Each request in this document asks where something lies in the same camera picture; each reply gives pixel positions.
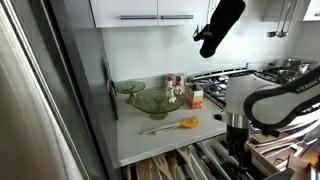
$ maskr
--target cabinet handle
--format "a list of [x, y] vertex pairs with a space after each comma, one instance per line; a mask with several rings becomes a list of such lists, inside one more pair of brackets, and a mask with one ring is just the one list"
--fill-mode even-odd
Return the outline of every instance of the cabinet handle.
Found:
[[193, 19], [193, 15], [165, 15], [161, 19]]
[[121, 20], [135, 20], [135, 19], [158, 19], [157, 15], [121, 15]]

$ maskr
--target kitchen counter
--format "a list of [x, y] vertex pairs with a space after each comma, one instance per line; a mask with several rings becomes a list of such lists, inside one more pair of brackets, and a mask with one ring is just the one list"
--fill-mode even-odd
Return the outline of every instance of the kitchen counter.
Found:
[[[180, 109], [169, 112], [164, 120], [153, 120], [150, 115], [128, 105], [129, 95], [117, 96], [119, 120], [117, 121], [119, 165], [125, 166], [194, 142], [226, 132], [226, 125], [213, 119], [221, 109], [204, 99], [202, 109], [191, 110], [185, 103]], [[191, 129], [177, 128], [163, 134], [141, 135], [141, 131], [196, 116], [200, 123]]]

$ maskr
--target white countertop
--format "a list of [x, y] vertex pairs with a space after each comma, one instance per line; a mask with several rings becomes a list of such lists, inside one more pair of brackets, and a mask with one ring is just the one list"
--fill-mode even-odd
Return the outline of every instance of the white countertop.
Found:
[[[119, 120], [117, 121], [119, 165], [125, 166], [194, 142], [226, 132], [223, 122], [212, 115], [221, 109], [210, 100], [204, 99], [202, 109], [191, 110], [185, 103], [180, 109], [170, 112], [164, 120], [153, 120], [150, 115], [125, 103], [129, 95], [117, 96]], [[196, 116], [200, 123], [191, 129], [177, 128], [160, 135], [141, 135], [141, 131], [160, 125], [177, 122]]]

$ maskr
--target small carton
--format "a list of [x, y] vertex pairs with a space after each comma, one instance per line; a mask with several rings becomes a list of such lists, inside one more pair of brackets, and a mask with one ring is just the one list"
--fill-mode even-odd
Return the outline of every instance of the small carton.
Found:
[[198, 84], [185, 83], [184, 99], [191, 109], [200, 109], [203, 101], [203, 89]]

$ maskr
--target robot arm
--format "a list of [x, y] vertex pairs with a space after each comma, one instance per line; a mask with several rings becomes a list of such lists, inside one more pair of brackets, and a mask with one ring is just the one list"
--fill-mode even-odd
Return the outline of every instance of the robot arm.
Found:
[[227, 142], [229, 154], [246, 169], [251, 154], [244, 144], [249, 138], [249, 125], [266, 135], [291, 123], [308, 107], [320, 102], [320, 66], [281, 86], [247, 75], [228, 81], [226, 92]]

